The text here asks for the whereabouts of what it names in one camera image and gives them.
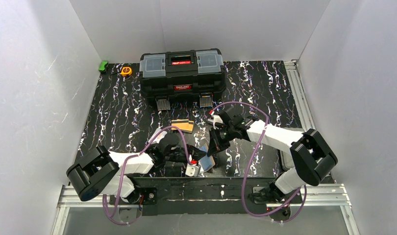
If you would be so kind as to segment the tan card holder with sleeves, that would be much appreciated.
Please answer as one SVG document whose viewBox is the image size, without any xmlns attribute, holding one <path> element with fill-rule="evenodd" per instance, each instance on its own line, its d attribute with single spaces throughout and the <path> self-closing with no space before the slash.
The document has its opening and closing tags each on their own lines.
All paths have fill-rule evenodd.
<svg viewBox="0 0 397 235">
<path fill-rule="evenodd" d="M 200 166 L 200 173 L 205 173 L 205 172 L 213 172 L 213 168 L 216 165 L 215 160 L 212 156 L 207 156 L 205 155 L 202 157 L 199 161 L 198 164 Z"/>
</svg>

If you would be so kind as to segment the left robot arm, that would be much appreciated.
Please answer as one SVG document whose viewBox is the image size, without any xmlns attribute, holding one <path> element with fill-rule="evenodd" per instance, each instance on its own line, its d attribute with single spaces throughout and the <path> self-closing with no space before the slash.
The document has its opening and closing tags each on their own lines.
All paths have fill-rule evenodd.
<svg viewBox="0 0 397 235">
<path fill-rule="evenodd" d="M 204 157 L 205 151 L 190 144 L 183 146 L 176 134 L 163 132 L 151 137 L 144 153 L 110 152 L 99 145 L 76 160 L 66 175 L 81 201 L 100 194 L 116 195 L 119 183 L 121 197 L 126 199 L 135 190 L 129 175 L 197 176 Z"/>
</svg>

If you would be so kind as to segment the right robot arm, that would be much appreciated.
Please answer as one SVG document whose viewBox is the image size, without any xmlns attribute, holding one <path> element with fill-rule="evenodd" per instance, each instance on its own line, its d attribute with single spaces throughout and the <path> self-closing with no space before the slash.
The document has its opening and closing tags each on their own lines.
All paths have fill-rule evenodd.
<svg viewBox="0 0 397 235">
<path fill-rule="evenodd" d="M 292 131 L 268 124 L 256 117 L 244 118 L 222 111 L 212 113 L 208 155 L 230 147 L 234 139 L 265 144 L 292 157 L 294 166 L 279 175 L 270 185 L 270 192 L 279 196 L 304 186 L 317 186 L 338 163 L 319 131 Z"/>
</svg>

